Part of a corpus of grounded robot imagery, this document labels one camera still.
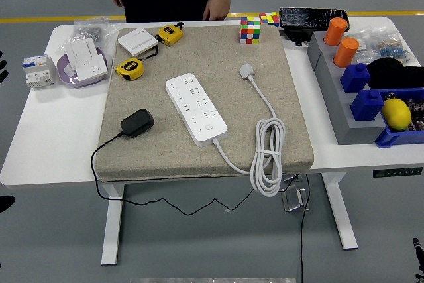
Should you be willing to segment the person's left hand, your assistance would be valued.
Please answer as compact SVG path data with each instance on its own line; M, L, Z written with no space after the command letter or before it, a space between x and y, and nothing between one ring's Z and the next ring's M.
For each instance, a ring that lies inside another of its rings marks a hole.
M208 0L204 13L204 21L222 21L224 20L231 6L231 0Z

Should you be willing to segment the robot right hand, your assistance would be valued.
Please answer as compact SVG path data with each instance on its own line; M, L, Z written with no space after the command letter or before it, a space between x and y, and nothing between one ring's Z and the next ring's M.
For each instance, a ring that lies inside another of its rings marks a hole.
M419 241L418 238L413 238L413 246L415 248L415 254L417 256L417 260L419 262L419 270L423 272L423 266L424 266L424 254L423 254L423 247Z

